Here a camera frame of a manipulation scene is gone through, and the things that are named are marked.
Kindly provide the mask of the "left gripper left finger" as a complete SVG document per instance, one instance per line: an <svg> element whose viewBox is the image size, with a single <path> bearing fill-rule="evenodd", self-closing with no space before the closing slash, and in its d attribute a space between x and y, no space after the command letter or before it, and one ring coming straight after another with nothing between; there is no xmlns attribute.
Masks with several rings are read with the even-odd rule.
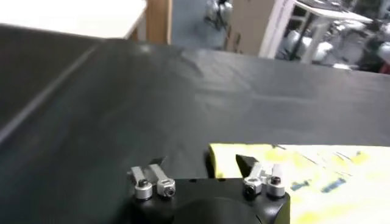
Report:
<svg viewBox="0 0 390 224"><path fill-rule="evenodd" d="M155 158L146 166L134 166L127 172L137 200L149 200L154 192L162 198L176 194L176 181L165 174L161 165L165 157Z"/></svg>

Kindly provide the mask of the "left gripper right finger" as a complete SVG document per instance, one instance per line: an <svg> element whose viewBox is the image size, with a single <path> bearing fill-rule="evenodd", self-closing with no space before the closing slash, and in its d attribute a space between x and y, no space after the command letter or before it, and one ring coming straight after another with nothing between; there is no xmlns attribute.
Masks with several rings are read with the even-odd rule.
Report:
<svg viewBox="0 0 390 224"><path fill-rule="evenodd" d="M236 155L236 162L243 176L244 194L250 198L265 194L271 198L283 198L285 174L281 164L262 163L254 157Z"/></svg>

